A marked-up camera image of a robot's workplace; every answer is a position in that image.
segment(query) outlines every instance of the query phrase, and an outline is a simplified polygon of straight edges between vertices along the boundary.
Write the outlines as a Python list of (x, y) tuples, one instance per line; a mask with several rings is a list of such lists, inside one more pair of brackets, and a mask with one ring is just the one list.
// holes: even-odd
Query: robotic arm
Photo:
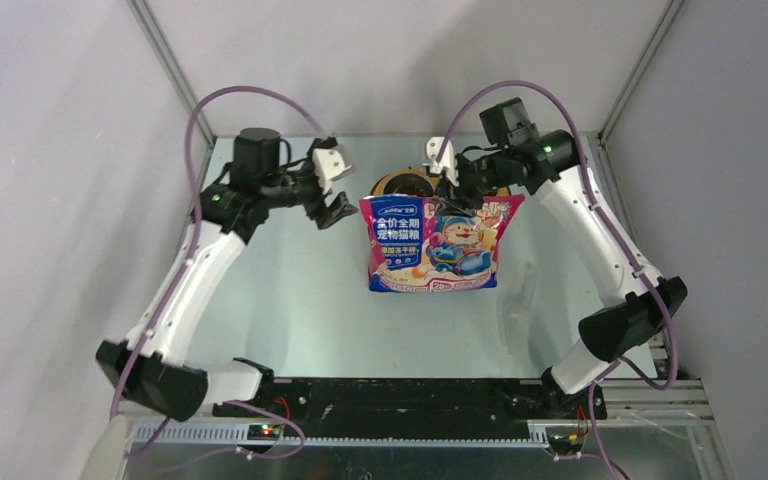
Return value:
[[(185, 363), (196, 326), (216, 286), (231, 263), (251, 240), (257, 226), (274, 208), (304, 206), (320, 230), (357, 212), (345, 192), (326, 206), (333, 182), (350, 174), (354, 165), (346, 149), (333, 137), (316, 139), (305, 158), (279, 165), (278, 132), (249, 128), (234, 141), (234, 160), (200, 196), (203, 212), (195, 256), (187, 260), (194, 225), (187, 229), (184, 246), (157, 296), (138, 324), (120, 343), (103, 341), (96, 360), (116, 385), (128, 357), (148, 326), (151, 313), (165, 305), (154, 328), (138, 352), (123, 392), (124, 398), (184, 421), (202, 405), (255, 396), (268, 369), (244, 359), (225, 365)], [(228, 183), (220, 183), (229, 175)], [(167, 293), (180, 265), (192, 262), (177, 287)]]
[[(495, 151), (477, 160), (469, 160), (462, 153), (447, 154), (432, 166), (431, 173), (443, 175), (437, 187), (444, 205), (442, 213), (472, 216), (485, 194), (510, 185), (524, 186), (572, 239), (605, 306), (579, 322), (580, 340), (543, 373), (547, 396), (553, 403), (562, 402), (582, 391), (627, 350), (647, 342), (663, 328), (664, 319), (639, 278), (641, 273), (657, 279), (656, 288), (671, 314), (687, 297), (687, 288), (679, 277), (665, 279), (643, 256), (595, 189), (596, 204), (617, 226), (642, 267), (637, 271), (632, 268), (585, 194), (576, 168), (579, 153), (568, 132), (556, 130), (540, 136), (518, 98), (491, 107), (480, 116)], [(427, 153), (431, 158), (439, 151), (441, 140), (429, 140)]]

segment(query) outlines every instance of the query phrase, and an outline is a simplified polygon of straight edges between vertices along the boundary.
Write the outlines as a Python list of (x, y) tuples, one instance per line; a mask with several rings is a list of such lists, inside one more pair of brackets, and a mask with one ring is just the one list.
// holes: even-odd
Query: white bracket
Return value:
[(440, 153), (440, 147), (443, 145), (443, 137), (431, 137), (425, 142), (425, 158), (429, 163), (428, 172), (432, 175), (442, 175), (446, 177), (452, 185), (458, 186), (458, 170), (455, 168), (455, 147), (449, 142), (443, 158), (437, 161)]
[(345, 145), (313, 150), (313, 164), (322, 191), (328, 193), (334, 182), (355, 171), (355, 164)]

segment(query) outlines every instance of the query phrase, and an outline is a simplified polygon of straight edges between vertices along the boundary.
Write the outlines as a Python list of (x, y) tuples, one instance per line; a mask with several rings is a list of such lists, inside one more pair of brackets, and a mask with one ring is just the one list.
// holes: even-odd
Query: brand logo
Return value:
[(413, 205), (394, 205), (392, 207), (378, 210), (378, 215), (396, 215), (408, 217), (411, 215), (416, 215), (416, 207)]

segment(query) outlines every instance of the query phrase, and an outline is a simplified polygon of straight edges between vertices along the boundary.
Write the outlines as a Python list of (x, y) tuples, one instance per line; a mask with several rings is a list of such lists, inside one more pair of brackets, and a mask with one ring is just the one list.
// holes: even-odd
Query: white wall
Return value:
[[(549, 86), (596, 130), (667, 0), (162, 0), (151, 2), (199, 96), (233, 84), (277, 89), (324, 127), (347, 133), (440, 132), (481, 88)], [(542, 129), (563, 119), (523, 96)], [(463, 127), (481, 131), (476, 114)], [(295, 112), (248, 97), (207, 109), (219, 134), (256, 124), (310, 132)]]
[(609, 148), (641, 247), (690, 291), (682, 364), (738, 478), (768, 478), (768, 2), (688, 2)]
[(95, 349), (172, 261), (185, 121), (125, 2), (0, 1), (0, 478), (75, 478), (103, 430)]

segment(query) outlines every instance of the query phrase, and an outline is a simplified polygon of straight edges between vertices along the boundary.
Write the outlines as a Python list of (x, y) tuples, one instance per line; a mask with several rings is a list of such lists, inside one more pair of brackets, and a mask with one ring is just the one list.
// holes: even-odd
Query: cartoon character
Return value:
[(445, 217), (428, 239), (426, 253), (438, 272), (474, 275), (490, 268), (492, 260), (492, 254), (479, 247), (483, 237), (472, 218)]

